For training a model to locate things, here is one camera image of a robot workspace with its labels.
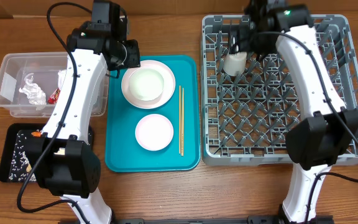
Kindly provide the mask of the cream plastic cup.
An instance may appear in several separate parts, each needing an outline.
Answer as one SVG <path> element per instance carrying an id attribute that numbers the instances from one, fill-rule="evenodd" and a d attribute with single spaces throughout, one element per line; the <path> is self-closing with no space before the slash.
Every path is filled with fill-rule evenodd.
<path id="1" fill-rule="evenodd" d="M 223 70 L 229 76 L 235 77 L 244 72 L 246 68 L 246 61 L 246 52 L 227 54 L 224 58 Z"/>

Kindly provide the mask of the pink plate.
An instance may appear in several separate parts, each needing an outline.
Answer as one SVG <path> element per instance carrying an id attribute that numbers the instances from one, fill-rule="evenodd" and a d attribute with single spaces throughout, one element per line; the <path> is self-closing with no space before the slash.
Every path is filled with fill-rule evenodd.
<path id="1" fill-rule="evenodd" d="M 129 91 L 129 77 L 140 68 L 152 68 L 162 74 L 165 86 L 162 94 L 157 99 L 152 101 L 138 100 Z M 141 109 L 154 109 L 164 105 L 172 97 L 175 91 L 175 82 L 175 76 L 167 65 L 156 60 L 143 60 L 139 68 L 127 69 L 122 78 L 121 90 L 124 98 L 133 106 Z"/>

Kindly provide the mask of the white napkin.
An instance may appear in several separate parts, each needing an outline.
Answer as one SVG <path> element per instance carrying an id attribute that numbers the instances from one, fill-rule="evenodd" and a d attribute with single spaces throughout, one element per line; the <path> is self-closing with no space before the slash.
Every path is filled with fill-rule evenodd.
<path id="1" fill-rule="evenodd" d="M 63 84 L 65 81 L 67 71 L 66 70 L 59 70 L 58 71 L 58 89 L 61 91 L 63 88 Z"/>

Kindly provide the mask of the grey dishwasher rack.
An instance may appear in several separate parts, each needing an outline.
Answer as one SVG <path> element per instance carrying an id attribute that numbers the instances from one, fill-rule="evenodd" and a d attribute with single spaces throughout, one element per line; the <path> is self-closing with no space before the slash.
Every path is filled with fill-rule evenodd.
<path id="1" fill-rule="evenodd" d="M 244 72 L 223 70 L 229 31 L 242 15 L 208 15 L 201 26 L 203 161 L 210 166 L 258 166 L 290 161 L 285 135 L 301 119 L 290 73 L 281 56 L 249 54 Z M 351 29 L 340 14 L 314 15 L 316 39 L 330 79 L 348 108 L 358 111 L 358 63 Z"/>

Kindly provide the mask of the red snack wrapper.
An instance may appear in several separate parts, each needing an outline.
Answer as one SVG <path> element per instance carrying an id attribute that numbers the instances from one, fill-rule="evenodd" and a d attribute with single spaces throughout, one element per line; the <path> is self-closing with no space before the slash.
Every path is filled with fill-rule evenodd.
<path id="1" fill-rule="evenodd" d="M 58 97 L 59 97 L 59 94 L 60 94 L 60 89 L 57 88 L 48 98 L 48 104 L 51 104 L 51 105 L 54 105 L 57 103 L 58 101 Z"/>

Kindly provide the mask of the small pink bowl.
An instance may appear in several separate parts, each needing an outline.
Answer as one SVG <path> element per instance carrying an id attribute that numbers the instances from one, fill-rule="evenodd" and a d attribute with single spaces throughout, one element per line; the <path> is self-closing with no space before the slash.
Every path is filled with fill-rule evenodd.
<path id="1" fill-rule="evenodd" d="M 148 151 L 166 148 L 173 139 L 173 125 L 168 118 L 160 114 L 144 116 L 135 127 L 137 143 Z"/>

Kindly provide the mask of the foil wrapper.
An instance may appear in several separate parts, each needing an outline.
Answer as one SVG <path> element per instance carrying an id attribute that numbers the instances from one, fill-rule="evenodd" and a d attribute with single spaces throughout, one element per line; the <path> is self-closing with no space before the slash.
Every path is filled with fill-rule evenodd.
<path id="1" fill-rule="evenodd" d="M 30 73 L 29 77 L 25 78 L 25 85 L 19 88 L 20 93 L 24 93 L 31 105 L 46 105 L 46 94 L 34 83 L 33 74 Z"/>

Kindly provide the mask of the orange carrot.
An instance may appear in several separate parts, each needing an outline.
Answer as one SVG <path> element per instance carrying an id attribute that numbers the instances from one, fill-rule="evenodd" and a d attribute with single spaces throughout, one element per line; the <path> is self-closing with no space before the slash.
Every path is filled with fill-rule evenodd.
<path id="1" fill-rule="evenodd" d="M 34 131 L 34 132 L 31 132 L 31 135 L 33 137 L 41 137 L 42 136 L 42 133 L 41 132 L 38 132 L 38 131 Z"/>

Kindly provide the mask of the rice and peanut scraps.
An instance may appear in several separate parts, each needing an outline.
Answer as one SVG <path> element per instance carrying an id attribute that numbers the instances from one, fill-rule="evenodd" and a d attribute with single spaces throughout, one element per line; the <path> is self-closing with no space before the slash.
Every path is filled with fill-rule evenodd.
<path id="1" fill-rule="evenodd" d="M 20 130 L 16 134 L 16 138 L 14 141 L 14 150 L 12 153 L 12 159 L 10 162 L 10 169 L 8 174 L 8 181 L 9 182 L 23 182 L 29 175 L 32 167 L 29 163 L 29 160 L 25 154 L 24 149 L 24 143 L 26 140 L 28 140 L 30 137 L 33 137 L 31 135 L 31 132 L 38 131 L 41 132 L 41 130 L 28 130 L 23 129 Z"/>

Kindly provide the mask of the cream bowl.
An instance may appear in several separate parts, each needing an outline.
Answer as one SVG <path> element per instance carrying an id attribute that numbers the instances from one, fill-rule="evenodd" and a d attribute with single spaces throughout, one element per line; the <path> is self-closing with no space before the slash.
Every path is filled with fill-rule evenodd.
<path id="1" fill-rule="evenodd" d="M 140 68 L 129 77 L 129 91 L 138 100 L 157 99 L 164 86 L 162 74 L 152 68 Z"/>

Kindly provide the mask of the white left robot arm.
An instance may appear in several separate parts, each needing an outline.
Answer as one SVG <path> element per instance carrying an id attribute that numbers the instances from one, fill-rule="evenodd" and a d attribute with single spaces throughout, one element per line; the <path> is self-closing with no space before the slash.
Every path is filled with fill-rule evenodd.
<path id="1" fill-rule="evenodd" d="M 67 72 L 54 110 L 39 136 L 24 144 L 29 175 L 67 203 L 79 223 L 112 223 L 113 210 L 98 189 L 101 162 L 89 142 L 93 100 L 106 77 L 140 66 L 139 45 L 127 38 L 127 14 L 111 1 L 95 1 L 91 19 L 61 40 Z"/>

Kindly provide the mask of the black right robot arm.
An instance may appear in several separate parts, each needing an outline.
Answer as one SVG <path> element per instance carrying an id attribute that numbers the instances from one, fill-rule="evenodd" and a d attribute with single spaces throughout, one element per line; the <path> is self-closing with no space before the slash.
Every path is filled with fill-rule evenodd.
<path id="1" fill-rule="evenodd" d="M 347 108 L 333 86 L 306 5 L 251 1 L 244 13 L 250 18 L 249 25 L 230 31 L 224 72 L 241 74 L 249 52 L 258 58 L 280 54 L 300 106 L 301 120 L 285 136 L 293 171 L 278 222 L 332 223 L 332 218 L 317 217 L 316 202 L 338 157 L 357 142 L 358 111 Z"/>

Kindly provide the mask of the clear plastic waste bin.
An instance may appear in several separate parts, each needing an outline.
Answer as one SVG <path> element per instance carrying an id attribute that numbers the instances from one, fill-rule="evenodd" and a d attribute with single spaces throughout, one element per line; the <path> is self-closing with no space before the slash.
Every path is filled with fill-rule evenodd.
<path id="1" fill-rule="evenodd" d="M 72 53 L 78 75 L 90 75 L 94 66 L 103 56 L 94 54 L 92 50 L 77 49 Z M 72 74 L 72 63 L 66 52 L 32 52 L 7 54 L 0 68 L 0 107 L 10 111 L 10 115 L 16 118 L 43 118 L 50 117 L 55 104 L 47 102 L 54 91 L 62 87 L 63 80 L 59 80 L 59 72 L 65 76 L 65 70 Z M 99 87 L 95 88 L 91 105 L 91 116 L 102 116 L 106 111 L 108 99 L 109 80 L 102 78 Z M 19 89 L 24 89 L 27 84 L 35 83 L 38 90 L 42 90 L 46 104 L 31 104 L 27 95 Z"/>

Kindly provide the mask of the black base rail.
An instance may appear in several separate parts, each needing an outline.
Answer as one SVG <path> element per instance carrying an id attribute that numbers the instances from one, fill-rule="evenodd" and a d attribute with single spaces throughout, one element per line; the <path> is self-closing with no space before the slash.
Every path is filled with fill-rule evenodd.
<path id="1" fill-rule="evenodd" d="M 285 224 L 278 215 L 251 215 L 247 218 L 207 218 L 207 219 L 164 219 L 144 220 L 143 218 L 115 219 L 114 224 Z"/>

